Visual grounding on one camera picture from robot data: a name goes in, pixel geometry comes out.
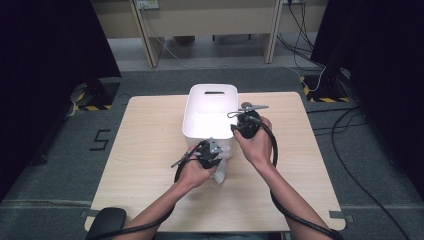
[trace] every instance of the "black device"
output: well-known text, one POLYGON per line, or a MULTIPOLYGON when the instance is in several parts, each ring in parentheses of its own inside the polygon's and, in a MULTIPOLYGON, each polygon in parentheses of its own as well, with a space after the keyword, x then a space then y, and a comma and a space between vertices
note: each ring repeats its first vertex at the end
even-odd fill
POLYGON ((257 122, 250 121, 251 117, 258 120, 261 119, 259 113, 255 110, 239 114, 237 115, 237 125, 231 124, 231 131, 239 131, 246 139, 253 138, 258 132, 260 125, 257 122))
POLYGON ((255 109, 262 108, 268 108, 268 106, 252 105, 249 102, 242 103, 239 111, 244 111, 244 113, 237 115, 237 125, 231 124, 231 131, 239 131, 246 139, 253 138, 261 127, 261 116, 255 109))
POLYGON ((122 208, 103 208, 97 213, 90 230, 87 233, 87 239, 92 239, 104 233, 121 230, 125 223, 127 212, 122 208))
POLYGON ((222 159, 215 159, 219 155, 219 152, 212 153, 211 144, 208 141, 202 141, 200 146, 201 148, 197 149, 197 152, 200 154, 197 158, 204 169, 217 166, 221 162, 222 159))

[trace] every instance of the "black cable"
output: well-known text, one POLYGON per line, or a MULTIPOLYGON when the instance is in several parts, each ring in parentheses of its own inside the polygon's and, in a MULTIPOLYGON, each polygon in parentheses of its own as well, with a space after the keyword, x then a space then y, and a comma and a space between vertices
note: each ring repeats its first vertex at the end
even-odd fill
POLYGON ((357 107, 351 107, 351 108, 332 108, 332 109, 323 109, 323 110, 312 110, 307 111, 306 113, 321 113, 321 112, 332 112, 332 111, 344 111, 344 110, 352 110, 356 109, 357 107))
MULTIPOLYGON (((274 167, 277 167, 277 161, 278 161, 278 146, 277 146, 277 140, 275 139, 274 134, 272 133, 271 129, 269 129, 269 127, 262 123, 260 120, 254 118, 254 117, 249 117, 248 118, 250 121, 253 121, 256 124, 259 124, 264 130, 265 132, 268 134, 268 136, 271 139, 271 143, 272 143, 272 148, 273 148, 273 159, 272 159, 272 164, 274 165, 274 167)), ((314 229, 318 232, 321 232, 322 234, 330 237, 331 239, 335 239, 335 240, 339 240, 339 239, 343 239, 343 237, 337 232, 337 231, 333 231, 333 230, 329 230, 327 228, 324 228, 322 226, 319 226, 315 223, 309 222, 303 218, 300 218, 296 215, 294 215, 293 213, 289 212, 287 209, 285 209, 276 199, 276 197, 274 196, 274 194, 272 193, 272 191, 270 190, 270 194, 271 194, 271 199, 272 202, 274 203, 275 207, 282 213, 284 214, 284 216, 290 218, 293 221, 296 221, 306 227, 309 227, 311 229, 314 229)))
MULTIPOLYGON (((358 124, 352 124, 352 125, 344 125, 344 126, 341 126, 341 127, 337 127, 337 128, 344 128, 342 131, 339 131, 339 132, 335 132, 335 133, 342 133, 342 132, 344 132, 348 127, 359 127, 359 126, 363 126, 363 125, 367 125, 368 124, 368 122, 364 122, 364 123, 358 123, 358 124)), ((318 128, 318 129, 313 129, 314 131, 315 130, 324 130, 324 129, 332 129, 332 128, 318 128)), ((317 133, 317 134, 315 134, 315 136, 317 137, 317 136, 323 136, 323 135, 327 135, 327 134, 331 134, 332 132, 326 132, 326 133, 317 133)))
POLYGON ((403 228, 400 226, 400 224, 396 221, 396 219, 387 211, 387 209, 368 191, 361 185, 361 183, 353 176, 353 174, 350 172, 350 170, 347 168, 345 162, 341 158, 339 151, 336 147, 336 141, 334 139, 335 136, 335 129, 337 124, 350 112, 354 111, 355 109, 358 109, 359 107, 353 108, 349 111, 346 111, 333 125, 332 133, 331 133, 331 144, 333 146, 334 152, 336 153, 337 158, 339 159, 340 163, 342 164, 344 170, 347 172, 347 174, 351 177, 351 179, 356 183, 356 185, 359 186, 359 188, 362 189, 364 193, 366 193, 379 207, 381 210, 383 210, 384 213, 392 220, 392 222, 396 225, 396 227, 399 229, 399 231, 402 233, 402 235, 405 237, 405 239, 409 240, 409 236, 406 234, 406 232, 403 230, 403 228))
MULTIPOLYGON (((194 147, 188 154, 185 155, 185 158, 183 161, 180 162, 180 164, 178 165, 178 169, 177 172, 175 173, 175 177, 174 177, 174 183, 178 181, 181 171, 183 170, 185 164, 187 163, 188 158, 199 148, 199 146, 201 146, 204 142, 201 141, 199 144, 196 145, 196 147, 194 147)), ((117 231, 113 231, 113 232, 108 232, 108 233, 103 233, 103 234, 99 234, 97 236, 94 236, 88 240, 99 240, 99 239, 105 239, 105 238, 110 238, 110 237, 115 237, 118 235, 124 235, 124 234, 130 234, 130 233, 135 233, 135 232, 139 232, 139 231, 144 231, 147 230, 149 228, 155 227, 160 225, 161 223, 163 223, 166 219, 169 218, 169 216, 171 216, 172 212, 174 211, 175 205, 171 208, 171 210, 169 210, 164 216, 162 216, 161 218, 159 218, 158 220, 152 222, 152 223, 148 223, 148 224, 144 224, 144 225, 140 225, 137 227, 132 227, 132 228, 125 228, 125 229, 120 229, 117 231)))
POLYGON ((308 43, 309 47, 311 48, 311 50, 313 49, 313 44, 311 43, 311 41, 308 38, 308 34, 306 33, 306 24, 305 24, 305 5, 304 5, 304 1, 302 1, 301 4, 301 12, 302 12, 302 24, 299 24, 299 21, 297 20, 296 16, 293 13, 293 10, 291 9, 291 5, 289 5, 289 11, 291 13, 291 15, 293 16, 294 21, 296 22, 297 27, 299 28, 300 32, 300 36, 302 36, 303 40, 308 43))
MULTIPOLYGON (((347 123, 344 126, 336 127, 337 129, 342 128, 343 130, 338 131, 338 132, 335 132, 335 133, 342 133, 342 132, 346 131, 349 127, 362 126, 362 125, 368 124, 368 122, 364 122, 364 123, 360 123, 360 124, 352 124, 352 125, 350 125, 350 122, 353 120, 353 118, 356 117, 356 116, 358 116, 358 115, 360 115, 360 114, 361 113, 357 113, 357 114, 352 115, 349 118, 349 121, 347 121, 347 123)), ((332 127, 331 128, 329 128, 329 127, 314 128, 312 130, 313 131, 319 131, 319 130, 328 130, 328 129, 331 129, 332 130, 332 127)), ((325 134, 331 134, 331 133, 332 132, 320 133, 320 134, 315 134, 315 136, 320 136, 320 135, 325 135, 325 134)))

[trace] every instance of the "cable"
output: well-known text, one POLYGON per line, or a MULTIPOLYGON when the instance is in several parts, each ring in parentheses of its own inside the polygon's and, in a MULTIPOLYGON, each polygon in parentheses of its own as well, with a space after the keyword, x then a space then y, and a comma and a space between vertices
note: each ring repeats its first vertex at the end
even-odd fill
MULTIPOLYGON (((355 115, 352 115, 350 117, 349 121, 344 126, 336 127, 337 129, 342 128, 343 130, 338 131, 338 132, 335 132, 335 133, 342 133, 342 132, 346 131, 349 127, 363 126, 365 124, 368 124, 368 122, 364 122, 364 123, 358 123, 358 124, 352 124, 352 125, 350 125, 350 122, 353 120, 353 118, 356 117, 356 116, 358 116, 358 115, 360 115, 360 114, 361 113, 357 113, 355 115)), ((330 128, 329 127, 324 127, 324 128, 314 128, 312 130, 313 131, 319 131, 319 130, 328 130, 328 129, 332 130, 333 128, 332 127, 330 127, 330 128)), ((315 136, 321 136, 321 135, 326 135, 326 134, 331 134, 331 133, 332 132, 318 133, 318 134, 315 134, 315 136)))
MULTIPOLYGON (((262 123, 259 119, 256 119, 256 118, 251 117, 251 116, 247 117, 246 118, 246 121, 252 121, 255 124, 259 124, 265 130, 265 132, 268 134, 268 136, 270 137, 271 143, 272 143, 272 149, 273 149, 272 164, 274 165, 274 167, 276 167, 277 166, 277 161, 278 161, 278 146, 277 146, 277 140, 275 139, 275 136, 272 133, 271 129, 269 129, 269 127, 266 124, 262 123)), ((319 225, 317 225, 315 223, 312 223, 312 222, 310 222, 308 220, 305 220, 303 218, 300 218, 300 217, 294 215, 293 213, 289 212, 287 209, 285 209, 278 202, 278 200, 276 199, 276 197, 274 196, 274 194, 272 193, 272 191, 270 191, 270 194, 271 194, 272 202, 274 203, 275 207, 282 214, 284 214, 284 216, 286 216, 286 217, 290 218, 291 220, 296 221, 296 222, 298 222, 298 223, 300 223, 300 224, 302 224, 302 225, 304 225, 306 227, 309 227, 311 229, 314 229, 314 230, 316 230, 316 231, 318 231, 318 232, 320 232, 320 233, 322 233, 322 234, 330 237, 331 239, 335 239, 335 240, 343 239, 343 237, 337 231, 329 230, 327 228, 324 228, 322 226, 319 226, 319 225)))
MULTIPOLYGON (((183 170, 185 164, 187 163, 187 160, 191 160, 189 159, 189 157, 205 142, 201 141, 200 143, 198 143, 196 145, 196 147, 194 147, 188 154, 185 155, 183 161, 181 161, 178 165, 178 169, 177 172, 175 173, 175 177, 174 177, 174 183, 178 181, 181 171, 183 170)), ((99 240, 99 239, 105 239, 105 238, 110 238, 110 237, 115 237, 118 235, 124 235, 124 234, 130 234, 130 233, 135 233, 135 232, 139 232, 139 231, 143 231, 155 226, 160 225, 161 223, 163 223, 166 219, 169 218, 169 216, 171 216, 172 212, 174 211, 175 205, 171 208, 171 210, 169 210, 164 216, 162 216, 161 218, 159 218, 156 221, 153 221, 152 223, 148 223, 148 224, 144 224, 144 225, 140 225, 137 227, 132 227, 132 228, 125 228, 125 229, 120 229, 117 231, 113 231, 113 232, 107 232, 107 233, 103 233, 103 234, 99 234, 97 236, 94 236, 88 240, 99 240)))
POLYGON ((308 111, 306 113, 321 113, 321 112, 332 112, 332 111, 344 111, 344 110, 352 110, 352 109, 356 109, 356 107, 351 107, 351 108, 333 108, 333 109, 324 109, 324 110, 313 110, 313 111, 308 111))
POLYGON ((361 183, 353 176, 353 174, 350 172, 350 170, 347 168, 346 163, 341 158, 339 151, 336 146, 336 142, 334 139, 335 136, 335 129, 337 127, 337 124, 350 112, 354 111, 355 109, 358 109, 359 107, 355 107, 349 111, 346 111, 333 125, 332 131, 331 131, 331 144, 333 146, 334 152, 336 153, 337 158, 339 159, 341 165, 343 166, 346 173, 351 177, 351 179, 358 185, 361 190, 366 193, 379 207, 381 210, 383 210, 384 213, 392 220, 392 222, 396 225, 396 227, 399 229, 399 231, 402 233, 402 235, 405 237, 405 239, 409 240, 409 236, 406 234, 406 232, 403 230, 403 228, 400 226, 400 224, 396 221, 396 219, 387 211, 387 209, 368 191, 361 185, 361 183))

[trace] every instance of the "wall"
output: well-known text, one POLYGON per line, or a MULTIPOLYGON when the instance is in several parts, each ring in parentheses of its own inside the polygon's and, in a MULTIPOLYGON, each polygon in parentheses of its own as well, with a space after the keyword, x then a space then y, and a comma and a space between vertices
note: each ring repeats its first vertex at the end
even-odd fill
MULTIPOLYGON (((92 0, 94 9, 107 38, 140 37, 136 18, 133 16, 129 1, 130 0, 92 0)), ((306 0, 305 23, 308 32, 318 32, 327 2, 328 0, 306 0)), ((301 23, 301 6, 292 5, 291 9, 299 23, 301 23)), ((282 16, 279 24, 279 33, 299 32, 299 28, 287 5, 282 7, 282 16)))

